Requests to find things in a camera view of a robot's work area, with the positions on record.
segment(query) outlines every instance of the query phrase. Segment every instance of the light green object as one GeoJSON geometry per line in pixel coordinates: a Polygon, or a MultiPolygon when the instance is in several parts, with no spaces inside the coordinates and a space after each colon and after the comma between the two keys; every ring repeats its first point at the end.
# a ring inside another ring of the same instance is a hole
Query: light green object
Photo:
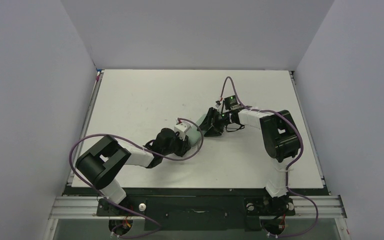
{"type": "MultiPolygon", "coordinates": [[[[202,115],[198,121],[196,121],[196,125],[201,125],[206,117],[206,114],[202,115]]],[[[201,139],[201,133],[197,130],[197,127],[191,124],[190,129],[186,132],[186,135],[189,137],[189,144],[191,146],[195,146],[198,141],[201,139]]]]}

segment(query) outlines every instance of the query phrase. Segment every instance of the white table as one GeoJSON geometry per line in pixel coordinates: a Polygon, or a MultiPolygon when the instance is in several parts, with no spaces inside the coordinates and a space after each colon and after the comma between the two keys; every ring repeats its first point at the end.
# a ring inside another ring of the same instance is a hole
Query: white table
{"type": "MultiPolygon", "coordinates": [[[[206,114],[218,100],[226,76],[233,78],[244,104],[290,111],[304,143],[304,153],[290,172],[290,187],[322,188],[288,71],[105,70],[86,135],[114,134],[144,145],[162,128],[173,128],[177,117],[196,121],[206,114]]],[[[231,95],[228,82],[223,96],[231,95]]],[[[99,139],[86,140],[81,152],[99,139]]],[[[271,161],[261,131],[248,126],[224,132],[221,137],[205,138],[201,151],[192,159],[164,159],[152,169],[125,165],[116,179],[125,188],[264,188],[273,171],[271,161]]],[[[72,186],[87,187],[77,177],[72,186]]]]}

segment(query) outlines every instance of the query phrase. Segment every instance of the gray wall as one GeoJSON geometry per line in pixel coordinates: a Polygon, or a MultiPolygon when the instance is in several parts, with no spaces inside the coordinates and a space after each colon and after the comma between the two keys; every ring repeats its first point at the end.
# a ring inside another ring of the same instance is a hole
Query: gray wall
{"type": "Polygon", "coordinates": [[[333,0],[61,0],[98,68],[294,70],[333,0]]]}
{"type": "Polygon", "coordinates": [[[59,0],[0,0],[0,239],[41,239],[96,71],[59,0]]]}
{"type": "Polygon", "coordinates": [[[353,239],[384,239],[384,1],[336,0],[295,73],[353,239]]]}

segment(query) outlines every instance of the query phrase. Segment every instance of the white wall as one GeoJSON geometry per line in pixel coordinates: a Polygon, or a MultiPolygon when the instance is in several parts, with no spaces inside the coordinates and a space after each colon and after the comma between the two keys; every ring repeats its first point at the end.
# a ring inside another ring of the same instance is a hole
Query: white wall
{"type": "Polygon", "coordinates": [[[98,68],[294,70],[333,0],[61,0],[98,68]]]}
{"type": "Polygon", "coordinates": [[[384,1],[336,0],[295,72],[353,239],[384,239],[384,1]]]}
{"type": "Polygon", "coordinates": [[[96,71],[59,0],[0,0],[0,239],[41,239],[96,71]]]}

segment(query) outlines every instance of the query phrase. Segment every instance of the gray floor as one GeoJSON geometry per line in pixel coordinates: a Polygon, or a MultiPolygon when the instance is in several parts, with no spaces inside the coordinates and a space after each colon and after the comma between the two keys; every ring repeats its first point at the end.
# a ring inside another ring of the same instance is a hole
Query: gray floor
{"type": "MultiPolygon", "coordinates": [[[[126,236],[143,233],[144,221],[136,221],[134,227],[126,236]]],[[[313,219],[295,219],[286,221],[283,234],[293,234],[306,229],[313,223],[313,219]]],[[[160,231],[141,240],[261,240],[266,239],[263,231],[245,232],[243,229],[227,231],[160,231]]],[[[58,221],[54,240],[110,240],[108,220],[90,219],[61,219],[58,221]]],[[[323,239],[339,240],[339,233],[334,219],[319,219],[314,229],[299,237],[284,238],[293,240],[323,239]]]]}

